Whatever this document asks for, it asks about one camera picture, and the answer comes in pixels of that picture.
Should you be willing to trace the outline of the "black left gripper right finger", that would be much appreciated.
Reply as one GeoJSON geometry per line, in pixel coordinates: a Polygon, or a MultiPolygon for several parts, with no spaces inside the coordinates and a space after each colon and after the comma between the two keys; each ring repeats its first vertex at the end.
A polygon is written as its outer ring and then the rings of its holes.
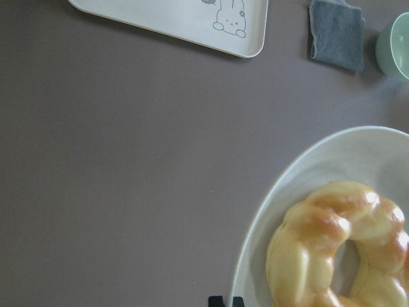
{"type": "Polygon", "coordinates": [[[232,307],[244,307],[244,301],[243,298],[240,296],[234,296],[232,303],[231,303],[232,307]]]}

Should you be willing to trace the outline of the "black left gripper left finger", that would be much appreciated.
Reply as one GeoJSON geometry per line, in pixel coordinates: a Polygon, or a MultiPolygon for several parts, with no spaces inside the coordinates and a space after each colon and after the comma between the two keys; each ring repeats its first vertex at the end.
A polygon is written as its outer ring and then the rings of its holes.
{"type": "Polygon", "coordinates": [[[221,295],[213,295],[208,298],[208,307],[223,307],[223,297],[221,295]]]}

